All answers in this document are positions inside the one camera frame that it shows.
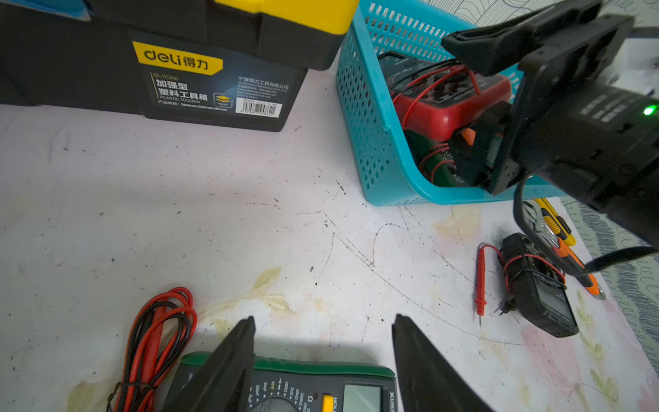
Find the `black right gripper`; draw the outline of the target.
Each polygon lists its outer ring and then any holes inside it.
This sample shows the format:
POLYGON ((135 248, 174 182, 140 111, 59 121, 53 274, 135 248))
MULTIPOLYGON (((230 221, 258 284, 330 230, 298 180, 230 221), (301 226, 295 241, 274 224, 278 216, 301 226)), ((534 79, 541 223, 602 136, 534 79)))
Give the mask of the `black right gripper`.
POLYGON ((534 174, 573 196, 657 195, 658 99, 600 80, 634 25, 601 8, 563 1, 442 39, 477 74, 523 73, 507 132, 511 185, 534 174))

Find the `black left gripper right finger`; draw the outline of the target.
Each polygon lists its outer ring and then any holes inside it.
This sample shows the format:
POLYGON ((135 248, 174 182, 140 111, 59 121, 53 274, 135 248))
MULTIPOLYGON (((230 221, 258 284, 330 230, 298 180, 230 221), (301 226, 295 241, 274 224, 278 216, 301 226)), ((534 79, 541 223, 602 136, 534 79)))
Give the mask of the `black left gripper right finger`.
POLYGON ((410 317, 396 315, 392 341, 404 410, 491 410, 410 317))

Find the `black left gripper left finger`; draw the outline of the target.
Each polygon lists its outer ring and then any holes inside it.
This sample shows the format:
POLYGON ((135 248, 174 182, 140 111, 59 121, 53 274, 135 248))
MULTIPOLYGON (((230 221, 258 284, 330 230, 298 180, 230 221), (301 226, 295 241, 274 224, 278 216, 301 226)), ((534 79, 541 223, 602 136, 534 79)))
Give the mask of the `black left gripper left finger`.
POLYGON ((165 411, 247 411, 255 361, 254 317, 242 319, 165 411))

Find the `red multimeter with leads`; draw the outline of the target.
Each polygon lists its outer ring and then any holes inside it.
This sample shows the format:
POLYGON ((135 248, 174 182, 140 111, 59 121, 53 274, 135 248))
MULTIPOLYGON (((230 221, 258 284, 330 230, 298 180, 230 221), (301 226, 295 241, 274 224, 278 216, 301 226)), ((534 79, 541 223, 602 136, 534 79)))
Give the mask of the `red multimeter with leads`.
POLYGON ((508 77, 476 74, 454 58, 430 62, 388 51, 379 66, 403 130, 434 142, 449 140, 512 97, 508 77))

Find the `green multimeter with leads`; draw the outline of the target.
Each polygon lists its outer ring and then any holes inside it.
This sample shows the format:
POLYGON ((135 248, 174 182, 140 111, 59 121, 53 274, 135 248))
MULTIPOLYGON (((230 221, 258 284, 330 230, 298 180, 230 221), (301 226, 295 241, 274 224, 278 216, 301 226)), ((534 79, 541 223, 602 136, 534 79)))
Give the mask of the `green multimeter with leads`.
POLYGON ((458 175, 456 164, 446 142, 435 142, 418 133, 405 132, 408 146, 421 174, 438 187, 467 187, 458 175))

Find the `small black multimeter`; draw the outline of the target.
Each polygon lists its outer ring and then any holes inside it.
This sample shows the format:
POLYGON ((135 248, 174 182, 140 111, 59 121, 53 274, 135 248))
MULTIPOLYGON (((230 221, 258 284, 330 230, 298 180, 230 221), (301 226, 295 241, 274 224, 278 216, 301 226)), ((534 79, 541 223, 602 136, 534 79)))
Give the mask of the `small black multimeter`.
POLYGON ((500 251, 508 299, 499 312, 519 312, 530 324, 557 338, 578 334, 564 276, 528 237, 511 234, 502 241, 500 251))

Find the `teal plastic basket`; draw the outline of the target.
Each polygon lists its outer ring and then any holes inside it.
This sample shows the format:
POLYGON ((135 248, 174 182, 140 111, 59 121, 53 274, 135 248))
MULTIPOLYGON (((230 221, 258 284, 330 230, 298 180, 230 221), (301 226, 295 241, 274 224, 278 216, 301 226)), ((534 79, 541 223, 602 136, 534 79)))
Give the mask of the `teal plastic basket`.
POLYGON ((395 51, 432 62, 450 54, 440 41, 473 23, 425 1, 362 1, 338 58, 336 91, 367 201, 374 206, 479 204, 513 199, 481 188, 432 185, 417 168, 378 58, 395 51))

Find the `red black test leads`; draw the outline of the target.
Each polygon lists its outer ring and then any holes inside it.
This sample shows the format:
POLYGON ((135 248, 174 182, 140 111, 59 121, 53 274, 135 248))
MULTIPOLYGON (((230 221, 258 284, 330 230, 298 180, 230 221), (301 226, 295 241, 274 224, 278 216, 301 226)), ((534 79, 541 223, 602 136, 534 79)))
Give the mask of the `red black test leads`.
POLYGON ((153 411, 155 394, 197 329, 192 292, 172 288, 145 303, 130 328, 120 381, 107 411, 153 411))

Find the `yellow utility knife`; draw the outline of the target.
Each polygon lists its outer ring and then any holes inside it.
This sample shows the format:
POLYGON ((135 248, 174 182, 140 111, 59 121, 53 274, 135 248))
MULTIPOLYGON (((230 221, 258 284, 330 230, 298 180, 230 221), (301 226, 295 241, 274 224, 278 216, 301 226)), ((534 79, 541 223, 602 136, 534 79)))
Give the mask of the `yellow utility knife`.
POLYGON ((577 242, 571 234, 571 228, 566 223, 565 219, 557 213, 552 204, 550 204, 545 197, 536 198, 535 202, 540 206, 543 219, 551 232, 561 239, 568 247, 576 245, 577 242))

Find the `yellow black toolbox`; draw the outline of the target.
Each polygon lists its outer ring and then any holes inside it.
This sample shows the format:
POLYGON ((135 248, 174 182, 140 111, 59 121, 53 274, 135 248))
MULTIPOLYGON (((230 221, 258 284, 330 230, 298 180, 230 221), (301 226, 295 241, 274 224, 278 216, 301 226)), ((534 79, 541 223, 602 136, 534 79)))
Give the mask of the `yellow black toolbox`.
POLYGON ((1 101, 277 132, 355 1, 4 1, 1 101))

